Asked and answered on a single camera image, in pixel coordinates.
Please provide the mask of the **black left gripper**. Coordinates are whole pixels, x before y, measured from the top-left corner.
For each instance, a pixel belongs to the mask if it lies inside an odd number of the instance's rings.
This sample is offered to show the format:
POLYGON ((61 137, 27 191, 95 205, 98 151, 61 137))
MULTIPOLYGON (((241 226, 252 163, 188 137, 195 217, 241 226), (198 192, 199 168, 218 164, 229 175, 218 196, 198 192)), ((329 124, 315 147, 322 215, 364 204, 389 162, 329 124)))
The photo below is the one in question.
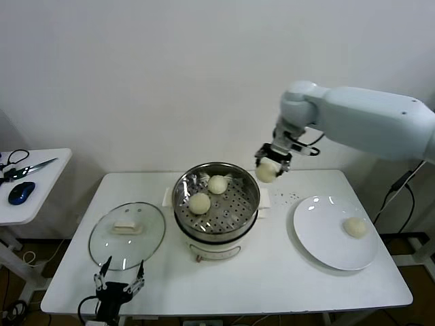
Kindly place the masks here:
POLYGON ((104 323, 117 323, 119 311, 123 304, 132 300, 132 293, 138 293, 145 284, 144 260, 141 260, 136 279, 129 285, 127 283, 105 282, 105 275, 109 269, 112 256, 101 266, 98 274, 94 275, 96 296, 100 301, 97 310, 97 321, 104 323))

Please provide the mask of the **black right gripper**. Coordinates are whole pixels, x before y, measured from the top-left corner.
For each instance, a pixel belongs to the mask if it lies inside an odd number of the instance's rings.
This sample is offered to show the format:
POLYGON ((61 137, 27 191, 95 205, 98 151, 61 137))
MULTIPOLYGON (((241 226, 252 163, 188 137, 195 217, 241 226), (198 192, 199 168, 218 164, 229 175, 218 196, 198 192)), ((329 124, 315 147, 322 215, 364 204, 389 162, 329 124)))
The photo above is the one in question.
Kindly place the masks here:
POLYGON ((276 163, 280 163, 279 170, 276 172, 276 177, 280 177, 284 173, 288 172, 290 169, 290 161, 292 159, 292 155, 290 153, 282 154, 274 151, 271 148, 270 143, 264 143, 261 148, 258 150, 258 155, 255 155, 256 158, 256 168, 261 165, 262 158, 268 158, 276 163))

